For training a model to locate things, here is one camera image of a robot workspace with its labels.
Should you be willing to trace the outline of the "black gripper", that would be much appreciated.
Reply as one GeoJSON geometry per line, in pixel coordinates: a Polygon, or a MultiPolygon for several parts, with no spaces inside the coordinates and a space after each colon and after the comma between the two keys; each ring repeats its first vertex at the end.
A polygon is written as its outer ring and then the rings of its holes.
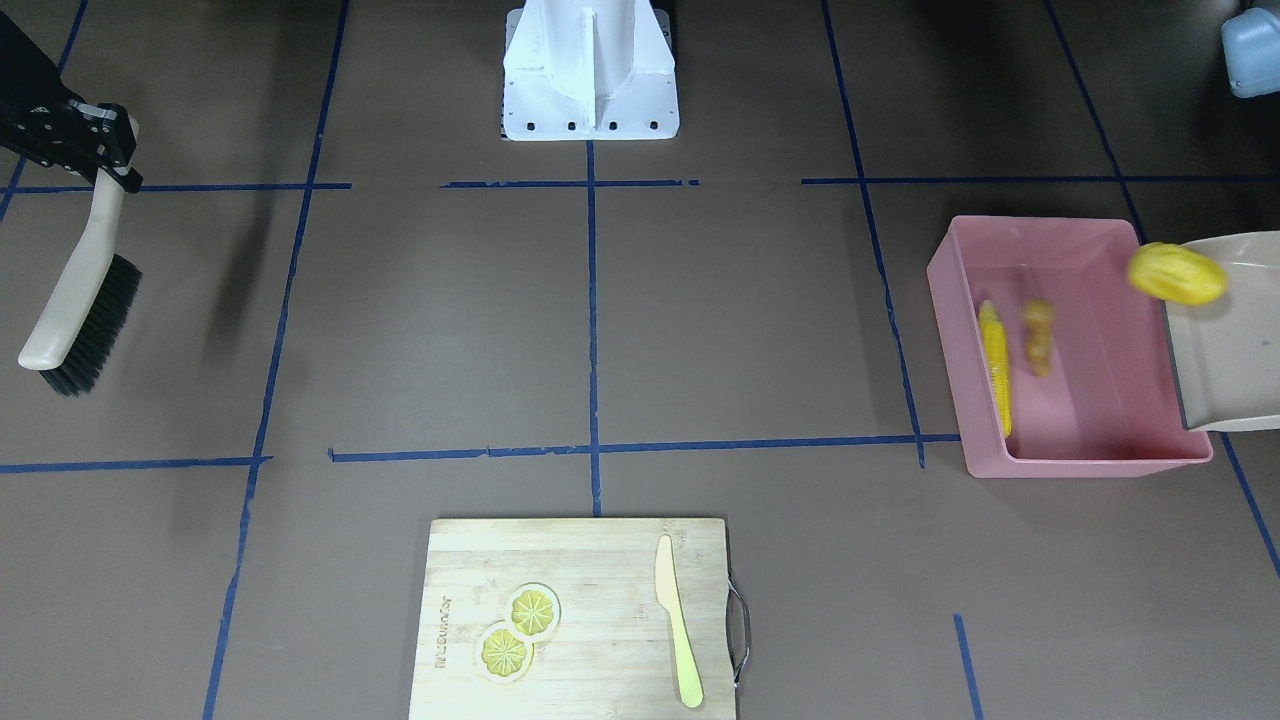
{"type": "Polygon", "coordinates": [[[41,167],[60,167],[95,184],[104,173],[127,193],[143,177],[132,167],[140,126],[118,104],[52,102],[4,114],[1,142],[41,167]]]}

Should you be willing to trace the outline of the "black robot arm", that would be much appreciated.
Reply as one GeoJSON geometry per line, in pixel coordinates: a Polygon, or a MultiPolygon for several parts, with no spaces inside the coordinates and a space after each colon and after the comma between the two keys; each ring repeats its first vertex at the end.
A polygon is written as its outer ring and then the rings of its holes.
{"type": "Polygon", "coordinates": [[[1,145],[41,167],[88,183],[104,170],[127,193],[143,177],[132,168],[136,127],[114,102],[91,104],[69,90],[49,55],[1,14],[1,145]]]}

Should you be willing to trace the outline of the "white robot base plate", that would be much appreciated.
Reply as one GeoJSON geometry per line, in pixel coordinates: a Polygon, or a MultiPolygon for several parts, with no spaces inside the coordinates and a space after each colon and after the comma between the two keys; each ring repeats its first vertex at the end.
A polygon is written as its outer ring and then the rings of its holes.
{"type": "Polygon", "coordinates": [[[500,132],[515,142],[678,135],[671,1],[526,1],[506,15],[500,132]]]}

